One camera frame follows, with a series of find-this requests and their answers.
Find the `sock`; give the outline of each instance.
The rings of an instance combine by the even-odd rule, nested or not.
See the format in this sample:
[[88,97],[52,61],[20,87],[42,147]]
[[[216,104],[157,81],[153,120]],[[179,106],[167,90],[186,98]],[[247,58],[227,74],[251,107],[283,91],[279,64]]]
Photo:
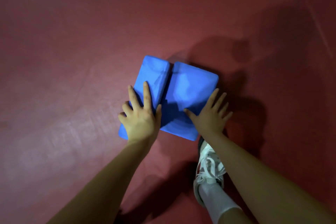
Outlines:
[[231,208],[241,209],[217,183],[203,182],[199,185],[198,192],[214,224],[218,223],[221,215],[227,210]]

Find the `person's left arm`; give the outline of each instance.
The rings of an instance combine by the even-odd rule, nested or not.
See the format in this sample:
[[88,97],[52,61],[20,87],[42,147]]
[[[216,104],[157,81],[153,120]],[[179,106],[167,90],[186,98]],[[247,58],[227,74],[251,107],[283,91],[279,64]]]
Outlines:
[[156,140],[161,125],[161,105],[154,116],[146,82],[144,107],[140,107],[132,86],[128,86],[128,94],[133,110],[126,102],[122,106],[124,113],[118,116],[127,131],[127,145],[48,224],[113,223],[132,176]]

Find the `white sneaker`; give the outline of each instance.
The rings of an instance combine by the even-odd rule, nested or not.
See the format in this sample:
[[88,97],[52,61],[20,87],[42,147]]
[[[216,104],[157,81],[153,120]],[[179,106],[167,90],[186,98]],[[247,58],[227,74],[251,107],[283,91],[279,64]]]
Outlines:
[[200,184],[204,182],[209,184],[218,183],[224,188],[223,175],[226,173],[226,170],[215,151],[203,137],[199,139],[198,146],[199,161],[196,169],[196,178],[194,180],[194,194],[198,203],[205,207],[198,192]]

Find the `leg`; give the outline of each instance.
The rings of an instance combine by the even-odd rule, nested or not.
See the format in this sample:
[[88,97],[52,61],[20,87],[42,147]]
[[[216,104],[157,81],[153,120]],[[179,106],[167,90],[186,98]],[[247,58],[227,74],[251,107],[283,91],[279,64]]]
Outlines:
[[208,209],[214,224],[251,223],[240,207],[223,191],[225,168],[203,138],[199,142],[199,164],[194,181],[197,201]]

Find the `blue block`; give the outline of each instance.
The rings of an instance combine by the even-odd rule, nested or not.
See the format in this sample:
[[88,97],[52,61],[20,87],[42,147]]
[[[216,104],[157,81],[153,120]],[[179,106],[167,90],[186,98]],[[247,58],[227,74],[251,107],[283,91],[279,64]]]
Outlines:
[[[169,75],[170,63],[152,56],[145,56],[143,59],[138,77],[134,84],[134,90],[137,94],[139,103],[144,106],[144,82],[147,81],[152,96],[153,113],[160,103],[163,90],[165,88]],[[128,139],[124,125],[119,129],[119,136]]]
[[198,132],[183,109],[199,115],[217,82],[217,74],[176,62],[161,100],[161,130],[195,141]]

